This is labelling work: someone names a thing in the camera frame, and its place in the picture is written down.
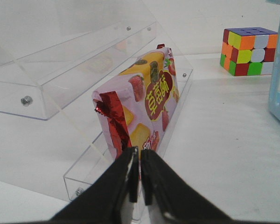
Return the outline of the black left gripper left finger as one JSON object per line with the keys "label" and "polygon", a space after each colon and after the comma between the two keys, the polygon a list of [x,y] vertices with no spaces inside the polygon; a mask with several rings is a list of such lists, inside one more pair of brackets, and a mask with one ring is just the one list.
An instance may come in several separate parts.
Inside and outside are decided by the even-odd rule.
{"label": "black left gripper left finger", "polygon": [[131,222],[138,200],[139,151],[130,147],[51,222]]}

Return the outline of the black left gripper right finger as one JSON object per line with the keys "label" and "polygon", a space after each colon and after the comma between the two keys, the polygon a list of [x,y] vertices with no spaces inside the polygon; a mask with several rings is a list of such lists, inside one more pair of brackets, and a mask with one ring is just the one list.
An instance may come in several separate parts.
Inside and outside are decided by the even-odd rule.
{"label": "black left gripper right finger", "polygon": [[190,187],[155,151],[142,150],[141,178],[152,222],[231,222]]}

